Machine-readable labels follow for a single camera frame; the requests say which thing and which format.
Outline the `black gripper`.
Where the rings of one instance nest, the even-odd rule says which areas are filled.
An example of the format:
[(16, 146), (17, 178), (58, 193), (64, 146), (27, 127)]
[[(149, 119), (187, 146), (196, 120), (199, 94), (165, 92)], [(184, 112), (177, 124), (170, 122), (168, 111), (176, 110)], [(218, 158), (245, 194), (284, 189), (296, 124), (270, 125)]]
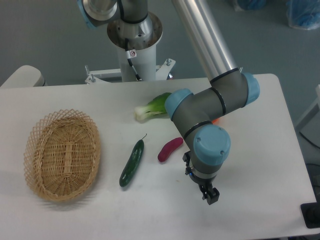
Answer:
[(217, 172), (207, 174), (196, 170), (191, 161), (191, 152), (184, 153), (182, 160), (185, 162), (185, 174), (189, 176), (195, 183), (198, 184), (199, 190), (202, 193), (202, 199), (207, 200), (208, 205), (212, 205), (219, 200), (220, 192), (217, 188), (213, 188), (212, 182), (215, 179)]

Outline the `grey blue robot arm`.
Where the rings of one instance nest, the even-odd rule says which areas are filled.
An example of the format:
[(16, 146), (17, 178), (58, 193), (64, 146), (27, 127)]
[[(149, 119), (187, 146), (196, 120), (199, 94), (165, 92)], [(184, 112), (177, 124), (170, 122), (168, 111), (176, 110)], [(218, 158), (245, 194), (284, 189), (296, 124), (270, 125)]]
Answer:
[[(123, 82), (159, 78), (155, 47), (163, 28), (148, 10), (147, 1), (79, 0), (77, 5), (89, 28), (107, 25), (108, 38), (117, 47)], [(166, 100), (165, 109), (189, 148), (183, 156), (186, 175), (198, 184), (203, 199), (213, 204), (220, 194), (212, 182), (231, 147), (228, 133), (213, 120), (254, 102), (260, 86), (253, 75), (237, 68), (206, 1), (175, 0), (173, 5), (210, 87), (197, 94), (177, 90)]]

